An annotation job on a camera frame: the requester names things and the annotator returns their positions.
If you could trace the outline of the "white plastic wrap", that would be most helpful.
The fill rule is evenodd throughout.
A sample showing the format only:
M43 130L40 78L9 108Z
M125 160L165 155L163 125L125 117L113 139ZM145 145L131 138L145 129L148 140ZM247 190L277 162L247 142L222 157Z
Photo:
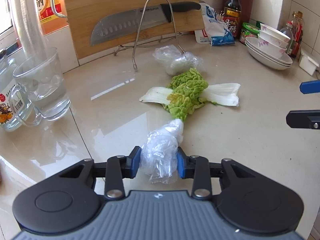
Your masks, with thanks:
M142 146L139 169L152 184L172 184L177 180L177 151L183 141L183 121L171 120L149 133Z

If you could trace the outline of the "napa cabbage leaf piece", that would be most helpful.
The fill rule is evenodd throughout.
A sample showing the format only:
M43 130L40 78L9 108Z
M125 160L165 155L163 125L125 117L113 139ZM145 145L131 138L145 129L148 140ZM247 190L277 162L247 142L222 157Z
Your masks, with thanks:
M160 104L173 118L184 121L207 102L238 107L240 87L238 83L209 85L198 70L191 68L174 76L167 87L150 88L139 101Z

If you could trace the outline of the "clear plastic bag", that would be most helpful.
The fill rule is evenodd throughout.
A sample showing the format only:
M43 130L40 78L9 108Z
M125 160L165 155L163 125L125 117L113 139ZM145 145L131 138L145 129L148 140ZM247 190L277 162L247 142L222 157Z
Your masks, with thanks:
M195 68L200 73L204 72L203 59L188 51L181 53L172 44L156 48L152 55L170 76L182 74L190 68Z

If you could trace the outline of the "santoku kitchen knife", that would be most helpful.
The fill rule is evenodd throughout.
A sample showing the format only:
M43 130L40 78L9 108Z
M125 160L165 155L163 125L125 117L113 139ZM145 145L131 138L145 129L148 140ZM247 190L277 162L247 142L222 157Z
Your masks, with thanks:
M116 38L126 36L151 27L170 23L171 12L188 12L199 10L201 5L196 2L162 3L146 7L119 12L102 18L93 28L90 45L95 46Z

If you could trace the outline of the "white plastic lidded box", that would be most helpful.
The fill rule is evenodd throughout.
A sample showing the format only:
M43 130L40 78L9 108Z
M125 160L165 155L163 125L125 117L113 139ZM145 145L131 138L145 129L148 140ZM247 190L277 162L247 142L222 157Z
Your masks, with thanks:
M307 72L310 76L319 68L319 62L304 49L300 50L299 67Z

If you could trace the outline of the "stacked white plates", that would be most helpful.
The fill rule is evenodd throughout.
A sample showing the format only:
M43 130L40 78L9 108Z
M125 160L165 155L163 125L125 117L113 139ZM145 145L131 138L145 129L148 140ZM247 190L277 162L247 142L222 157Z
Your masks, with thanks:
M280 59L276 59L274 56L260 50L258 48L258 39L256 37L246 37L245 45L247 46L249 54L268 68L274 70L286 70L291 68L293 64L291 57L286 53L284 53Z

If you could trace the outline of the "stacked floral bowls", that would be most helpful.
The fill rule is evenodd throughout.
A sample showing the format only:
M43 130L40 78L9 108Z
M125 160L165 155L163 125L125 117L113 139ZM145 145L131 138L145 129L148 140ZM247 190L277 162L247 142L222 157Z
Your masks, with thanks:
M258 48L268 55L280 59L286 53L290 41L291 38L277 29L265 24L260 25Z

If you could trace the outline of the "clear bottle red cap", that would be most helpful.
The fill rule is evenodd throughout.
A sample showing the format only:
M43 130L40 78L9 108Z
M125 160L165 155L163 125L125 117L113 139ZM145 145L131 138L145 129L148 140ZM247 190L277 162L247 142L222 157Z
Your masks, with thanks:
M288 55L291 54L291 45L292 45L292 42L293 42L293 32L292 32L292 29L293 29L293 24L291 21L287 21L286 22L286 25L285 27L281 28L280 29L280 32L282 32L283 34L285 34L286 36L288 36L290 38L289 42L288 42L288 45L287 45L287 48L286 48L286 53Z

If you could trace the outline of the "red label sauce bottle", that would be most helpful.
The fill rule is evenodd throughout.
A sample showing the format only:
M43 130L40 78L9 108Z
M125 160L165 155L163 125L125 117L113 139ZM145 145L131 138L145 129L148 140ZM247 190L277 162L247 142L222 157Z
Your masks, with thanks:
M300 45L303 37L303 13L301 11L294 11L291 17L293 41L291 44L291 57L296 58L300 50Z

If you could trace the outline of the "blue white salt bag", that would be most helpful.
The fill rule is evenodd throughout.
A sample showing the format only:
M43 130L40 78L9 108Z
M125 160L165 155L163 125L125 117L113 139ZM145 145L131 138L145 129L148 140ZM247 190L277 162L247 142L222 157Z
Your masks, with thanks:
M225 22L217 18L217 13L206 3L200 3L204 29L195 31L196 42L212 47L234 44L234 37Z

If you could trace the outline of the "dark vinegar bottle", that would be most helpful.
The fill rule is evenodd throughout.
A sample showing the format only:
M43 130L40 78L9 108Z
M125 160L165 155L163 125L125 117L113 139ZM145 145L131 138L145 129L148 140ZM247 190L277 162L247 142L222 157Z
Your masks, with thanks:
M227 25L233 37L236 38L239 32L239 24L241 20L241 4L240 0L228 0L225 4L223 21Z

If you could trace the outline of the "glass mug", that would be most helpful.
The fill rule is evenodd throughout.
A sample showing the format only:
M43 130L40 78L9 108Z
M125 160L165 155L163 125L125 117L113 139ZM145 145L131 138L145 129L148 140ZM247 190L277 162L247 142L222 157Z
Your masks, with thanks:
M14 117L28 127L40 124L41 120L56 121L70 108L61 63L55 47L45 49L46 59L26 59L13 72L16 85L10 91L9 105ZM17 94L27 98L27 105L34 111L34 120L21 117L21 110L15 106Z

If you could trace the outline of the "red knife block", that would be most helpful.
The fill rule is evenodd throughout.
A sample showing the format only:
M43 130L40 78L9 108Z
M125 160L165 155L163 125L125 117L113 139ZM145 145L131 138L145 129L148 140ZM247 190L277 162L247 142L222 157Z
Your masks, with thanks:
M223 14L224 14L225 4L227 2L228 0L223 0L223 5L224 5ZM240 4L241 4L241 20L240 20L239 26L241 26L243 22L249 22L251 12L252 12L252 7L253 7L253 0L240 0Z

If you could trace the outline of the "large orange label bottle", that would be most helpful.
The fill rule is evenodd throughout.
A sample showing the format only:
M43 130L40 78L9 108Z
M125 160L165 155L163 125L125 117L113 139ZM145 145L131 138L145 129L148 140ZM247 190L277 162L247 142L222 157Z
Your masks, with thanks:
M64 0L36 0L40 25L44 35L62 29L68 25L67 18L54 14L67 16Z

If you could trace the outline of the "white plastic pipe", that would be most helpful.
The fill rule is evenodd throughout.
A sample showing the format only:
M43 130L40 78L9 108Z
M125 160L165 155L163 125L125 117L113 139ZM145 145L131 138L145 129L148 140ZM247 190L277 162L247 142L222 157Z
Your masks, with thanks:
M46 59L46 42L39 22L36 0L10 0L10 9L18 38L26 58Z

